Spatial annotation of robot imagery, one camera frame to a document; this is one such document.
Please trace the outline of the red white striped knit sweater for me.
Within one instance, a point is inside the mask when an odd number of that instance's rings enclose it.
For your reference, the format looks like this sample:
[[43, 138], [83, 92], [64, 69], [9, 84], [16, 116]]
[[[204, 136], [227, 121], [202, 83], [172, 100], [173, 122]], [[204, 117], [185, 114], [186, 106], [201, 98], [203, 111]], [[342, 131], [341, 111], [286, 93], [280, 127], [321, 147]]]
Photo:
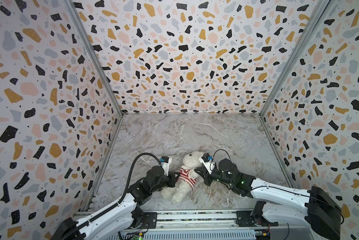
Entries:
[[191, 172], [191, 169], [185, 169], [185, 168], [181, 167], [180, 171], [179, 171], [179, 179], [178, 180], [181, 180], [181, 181], [187, 183], [190, 186], [190, 188], [193, 190], [193, 188], [197, 182], [197, 177], [191, 177], [190, 172]]

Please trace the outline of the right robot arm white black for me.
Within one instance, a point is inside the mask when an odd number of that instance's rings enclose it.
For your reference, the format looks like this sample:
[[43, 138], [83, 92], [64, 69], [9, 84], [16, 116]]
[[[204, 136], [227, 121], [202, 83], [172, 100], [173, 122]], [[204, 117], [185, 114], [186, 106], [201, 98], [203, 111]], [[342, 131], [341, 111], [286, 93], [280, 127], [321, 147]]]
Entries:
[[340, 227], [344, 220], [341, 208], [323, 189], [313, 186], [305, 190], [275, 185], [241, 173], [229, 159], [223, 159], [217, 165], [211, 157], [202, 158], [200, 162], [201, 167], [194, 171], [203, 178], [205, 185], [219, 182], [241, 197], [257, 199], [251, 212], [257, 224], [296, 224], [311, 228], [323, 238], [340, 239]]

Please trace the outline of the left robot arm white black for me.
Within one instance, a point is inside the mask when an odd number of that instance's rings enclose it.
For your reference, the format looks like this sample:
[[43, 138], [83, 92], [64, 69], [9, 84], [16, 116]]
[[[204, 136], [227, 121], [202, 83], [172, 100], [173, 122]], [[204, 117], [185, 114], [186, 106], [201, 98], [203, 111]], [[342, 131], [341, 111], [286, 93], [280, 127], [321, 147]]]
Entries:
[[113, 203], [85, 218], [64, 220], [51, 239], [104, 240], [130, 227], [136, 228], [143, 221], [141, 206], [151, 199], [153, 193], [165, 187], [175, 187], [179, 176], [179, 172], [166, 172], [161, 166], [154, 166]]

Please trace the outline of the white plush teddy bear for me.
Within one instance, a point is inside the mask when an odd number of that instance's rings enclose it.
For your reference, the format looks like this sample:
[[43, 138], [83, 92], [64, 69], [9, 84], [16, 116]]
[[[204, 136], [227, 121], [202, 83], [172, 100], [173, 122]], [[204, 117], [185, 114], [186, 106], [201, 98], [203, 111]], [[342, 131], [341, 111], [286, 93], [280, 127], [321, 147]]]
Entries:
[[202, 166], [199, 159], [201, 159], [203, 154], [203, 152], [195, 151], [184, 156], [175, 187], [165, 187], [161, 191], [161, 195], [164, 199], [174, 204], [179, 204], [185, 199], [186, 195], [193, 190], [199, 177], [194, 170]]

